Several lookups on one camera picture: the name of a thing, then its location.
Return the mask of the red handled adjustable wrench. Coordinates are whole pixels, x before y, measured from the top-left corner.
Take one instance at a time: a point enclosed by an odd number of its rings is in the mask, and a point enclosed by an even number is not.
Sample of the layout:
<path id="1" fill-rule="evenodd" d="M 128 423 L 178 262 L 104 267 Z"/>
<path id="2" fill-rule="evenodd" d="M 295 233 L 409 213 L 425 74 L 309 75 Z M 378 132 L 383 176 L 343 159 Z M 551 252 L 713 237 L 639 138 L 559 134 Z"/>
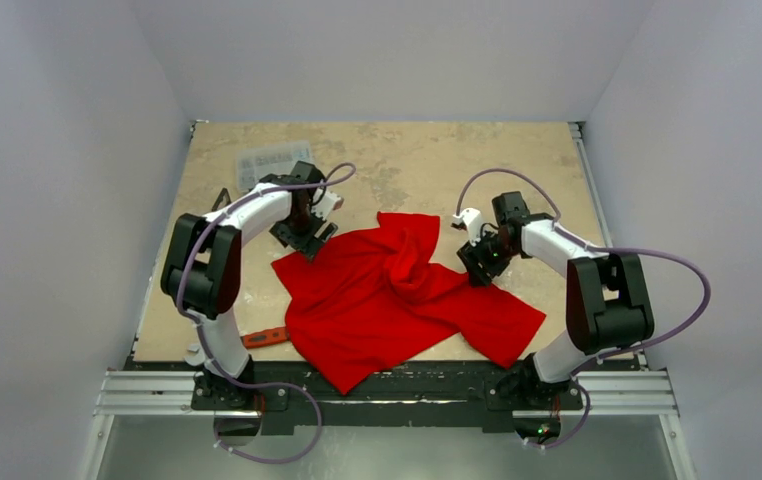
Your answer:
<path id="1" fill-rule="evenodd" d="M 241 340 L 246 349 L 257 349 L 287 343 L 290 341 L 290 335 L 285 327 L 276 327 L 242 335 Z M 204 358 L 201 346 L 190 344 L 184 361 L 190 366 L 197 367 L 203 364 Z"/>

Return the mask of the red t-shirt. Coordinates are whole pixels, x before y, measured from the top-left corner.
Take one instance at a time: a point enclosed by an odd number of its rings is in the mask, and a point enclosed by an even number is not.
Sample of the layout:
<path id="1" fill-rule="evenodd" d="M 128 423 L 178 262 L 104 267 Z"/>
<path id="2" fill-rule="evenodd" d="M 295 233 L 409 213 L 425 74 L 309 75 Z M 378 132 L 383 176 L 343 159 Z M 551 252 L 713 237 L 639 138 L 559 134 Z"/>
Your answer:
<path id="1" fill-rule="evenodd" d="M 439 217 L 380 212 L 376 219 L 375 228 L 335 236 L 314 260 L 294 253 L 273 262 L 291 297 L 285 326 L 297 352 L 341 394 L 456 334 L 511 367 L 545 313 L 432 262 Z"/>

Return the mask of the clear plastic organizer box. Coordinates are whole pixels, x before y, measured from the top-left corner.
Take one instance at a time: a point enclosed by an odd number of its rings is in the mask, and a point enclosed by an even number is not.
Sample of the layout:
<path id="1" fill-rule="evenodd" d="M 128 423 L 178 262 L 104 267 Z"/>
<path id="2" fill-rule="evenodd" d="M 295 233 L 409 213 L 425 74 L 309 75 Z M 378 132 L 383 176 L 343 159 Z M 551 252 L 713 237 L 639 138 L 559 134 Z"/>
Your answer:
<path id="1" fill-rule="evenodd" d="M 315 163 L 307 140 L 242 150 L 236 158 L 237 189 L 240 193 L 247 193 L 264 176 L 288 174 L 299 161 Z"/>

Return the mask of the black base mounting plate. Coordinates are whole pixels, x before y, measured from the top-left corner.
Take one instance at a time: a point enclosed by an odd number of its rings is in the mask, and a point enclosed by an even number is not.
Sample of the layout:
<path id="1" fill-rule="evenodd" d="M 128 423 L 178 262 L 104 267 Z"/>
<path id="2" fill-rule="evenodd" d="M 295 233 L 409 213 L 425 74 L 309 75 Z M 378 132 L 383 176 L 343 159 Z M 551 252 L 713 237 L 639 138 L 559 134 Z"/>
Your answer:
<path id="1" fill-rule="evenodd" d="M 525 361 L 503 369 L 488 361 L 409 361 L 373 373 L 340 393 L 307 362 L 258 361 L 242 389 L 209 372 L 194 376 L 191 408 L 219 417 L 249 414 L 264 435 L 298 426 L 477 428 L 550 440 L 563 415 L 584 400 L 569 382 L 534 386 Z"/>

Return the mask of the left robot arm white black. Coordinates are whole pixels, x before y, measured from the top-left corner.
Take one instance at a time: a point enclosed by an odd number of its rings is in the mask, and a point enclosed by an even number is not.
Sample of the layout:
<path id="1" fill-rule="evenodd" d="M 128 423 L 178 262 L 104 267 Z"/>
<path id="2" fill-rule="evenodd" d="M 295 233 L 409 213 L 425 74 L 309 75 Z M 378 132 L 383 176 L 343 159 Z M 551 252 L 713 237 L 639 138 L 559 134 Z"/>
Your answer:
<path id="1" fill-rule="evenodd" d="M 254 399 L 251 355 L 239 333 L 234 303 L 241 288 L 243 248 L 261 233 L 313 261 L 337 231 L 330 222 L 343 199 L 340 183 L 312 163 L 264 176 L 248 193 L 204 215 L 175 222 L 160 276 L 161 291 L 194 325 L 204 370 L 221 377 L 216 395 L 229 408 Z"/>

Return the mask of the black square frame stand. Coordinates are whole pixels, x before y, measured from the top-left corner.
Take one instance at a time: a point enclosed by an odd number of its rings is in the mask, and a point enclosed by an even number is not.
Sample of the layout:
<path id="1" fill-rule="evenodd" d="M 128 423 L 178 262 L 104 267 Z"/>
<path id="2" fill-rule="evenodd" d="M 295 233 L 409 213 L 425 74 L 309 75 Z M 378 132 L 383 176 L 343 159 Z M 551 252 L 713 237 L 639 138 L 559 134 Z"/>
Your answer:
<path id="1" fill-rule="evenodd" d="M 230 191 L 228 188 L 222 188 L 215 201 L 212 204 L 211 211 L 218 211 L 222 208 L 227 207 L 232 203 L 232 198 L 230 196 Z"/>

